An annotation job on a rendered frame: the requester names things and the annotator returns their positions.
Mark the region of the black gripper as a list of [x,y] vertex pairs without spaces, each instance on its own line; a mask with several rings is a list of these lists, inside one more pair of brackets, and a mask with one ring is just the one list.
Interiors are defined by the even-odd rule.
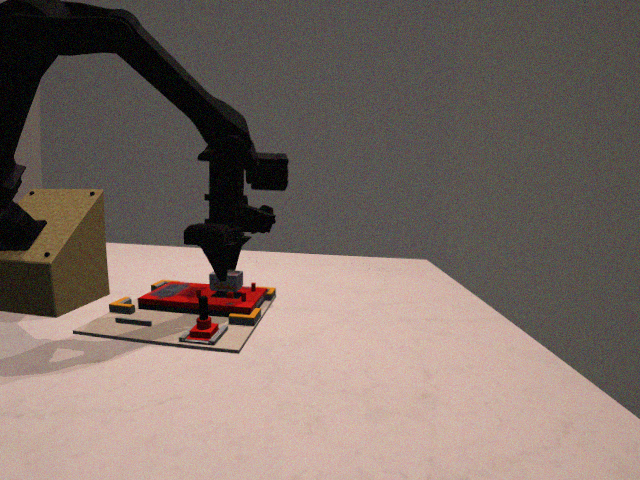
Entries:
[[243,204],[245,197],[242,189],[210,188],[210,193],[205,194],[205,200],[209,201],[209,218],[184,230],[184,244],[202,248],[219,281],[227,280],[227,270],[236,270],[242,246],[252,238],[245,236],[245,232],[257,233],[239,220],[237,225],[228,225],[232,202]]

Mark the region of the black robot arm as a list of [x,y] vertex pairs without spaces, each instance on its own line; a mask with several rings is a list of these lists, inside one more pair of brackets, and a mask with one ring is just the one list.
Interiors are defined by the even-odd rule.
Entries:
[[14,154],[41,77],[59,55],[116,53],[196,125],[210,188],[282,190],[284,153],[256,153],[244,116],[213,97],[131,12],[61,0],[0,4],[0,251],[27,251],[47,224],[12,199],[25,166]]

